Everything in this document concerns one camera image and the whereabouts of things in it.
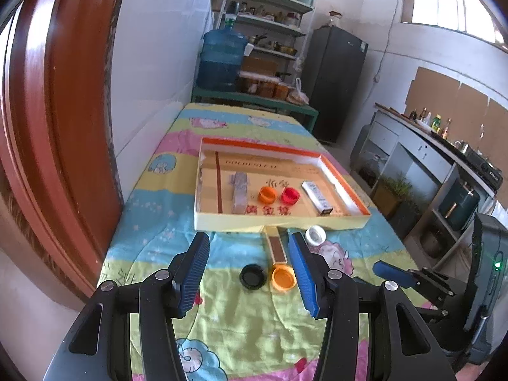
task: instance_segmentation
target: condiment bottle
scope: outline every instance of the condiment bottle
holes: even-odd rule
[[[436,115],[436,117],[434,117],[434,120],[432,121],[430,128],[433,131],[437,132],[440,126],[441,126],[441,116]]]
[[[430,126],[430,119],[432,117],[432,113],[428,113],[427,117],[425,119],[423,119],[423,122],[427,125],[427,126]]]
[[[418,117],[420,120],[425,119],[425,115],[427,113],[427,108],[423,108],[422,112],[420,113],[420,117]]]
[[[448,138],[448,133],[450,131],[450,124],[451,124],[451,117],[446,121],[446,127],[443,130],[443,133],[441,134],[441,137],[446,140]]]

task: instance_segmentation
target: white tiled wall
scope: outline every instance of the white tiled wall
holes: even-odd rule
[[[124,200],[190,100],[210,16],[210,0],[121,3],[111,66],[111,124]]]

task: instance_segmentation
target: black refrigerator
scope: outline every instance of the black refrigerator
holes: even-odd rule
[[[312,134],[334,143],[351,107],[368,44],[338,27],[314,30],[301,75],[302,91],[319,111]]]

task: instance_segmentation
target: orange bottle cap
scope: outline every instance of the orange bottle cap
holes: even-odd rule
[[[257,199],[264,204],[272,204],[277,199],[277,192],[273,187],[263,186],[260,191]]]
[[[272,273],[272,286],[286,292],[296,285],[295,271],[288,265],[276,265]]]

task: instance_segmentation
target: metal screw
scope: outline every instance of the metal screw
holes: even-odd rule
[[[159,281],[163,281],[169,278],[169,271],[167,269],[161,269],[156,272],[156,279]]]
[[[115,287],[115,283],[113,281],[104,281],[101,284],[101,291],[108,292]]]
[[[397,288],[399,287],[399,285],[397,285],[397,282],[394,282],[394,281],[386,281],[384,283],[384,287],[388,290],[388,291],[396,291]]]
[[[341,279],[342,278],[342,272],[340,272],[338,269],[330,269],[328,271],[328,277],[330,279]]]

